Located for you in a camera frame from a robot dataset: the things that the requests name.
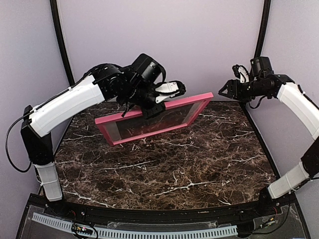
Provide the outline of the light wooden picture frame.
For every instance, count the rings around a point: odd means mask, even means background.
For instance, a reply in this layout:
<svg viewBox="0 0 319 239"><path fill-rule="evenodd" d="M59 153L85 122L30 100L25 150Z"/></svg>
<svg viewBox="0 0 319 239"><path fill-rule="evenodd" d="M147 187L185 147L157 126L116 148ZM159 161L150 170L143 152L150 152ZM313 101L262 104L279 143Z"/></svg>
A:
<svg viewBox="0 0 319 239"><path fill-rule="evenodd" d="M212 98L209 92L165 102L166 110L151 119L145 119L142 110L135 107L124 117L116 113L96 118L95 124L108 144L114 146L189 126Z"/></svg>

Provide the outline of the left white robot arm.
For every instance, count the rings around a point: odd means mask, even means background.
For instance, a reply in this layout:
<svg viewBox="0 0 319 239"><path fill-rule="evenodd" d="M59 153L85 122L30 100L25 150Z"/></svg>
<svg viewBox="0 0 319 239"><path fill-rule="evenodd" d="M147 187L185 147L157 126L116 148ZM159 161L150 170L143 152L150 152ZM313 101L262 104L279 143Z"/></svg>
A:
<svg viewBox="0 0 319 239"><path fill-rule="evenodd" d="M126 106L134 105L149 111L174 94L174 84L161 81L166 76L164 67L152 57L141 54L126 67L105 63L91 68L73 86L46 102L24 110L20 134L30 163L35 166L40 183L51 209L59 217L70 213L70 205L64 202L62 189L54 163L51 131L79 112L115 98Z"/></svg>

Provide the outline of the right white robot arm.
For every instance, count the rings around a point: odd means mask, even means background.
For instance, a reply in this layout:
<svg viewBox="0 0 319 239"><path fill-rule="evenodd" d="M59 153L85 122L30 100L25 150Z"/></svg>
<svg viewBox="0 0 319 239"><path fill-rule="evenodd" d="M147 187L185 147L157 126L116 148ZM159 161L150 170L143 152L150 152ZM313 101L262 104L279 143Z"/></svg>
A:
<svg viewBox="0 0 319 239"><path fill-rule="evenodd" d="M268 57L253 58L250 64L251 72L242 65L234 65L232 70L236 79L228 80L219 90L219 95L242 103L249 103L256 97L275 98L297 116L314 140L300 162L260 194L262 199L255 204L254 211L259 216L265 216L273 209L274 199L296 191L318 174L319 108L290 77L275 74Z"/></svg>

